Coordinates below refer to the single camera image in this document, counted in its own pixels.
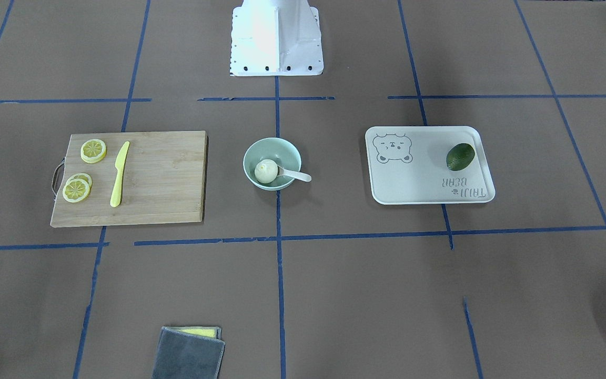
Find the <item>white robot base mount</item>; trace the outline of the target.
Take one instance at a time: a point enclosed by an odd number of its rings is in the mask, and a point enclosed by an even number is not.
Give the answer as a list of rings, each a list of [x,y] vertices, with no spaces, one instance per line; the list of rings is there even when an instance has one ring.
[[[321,75],[318,9],[308,1],[243,1],[231,14],[229,74]]]

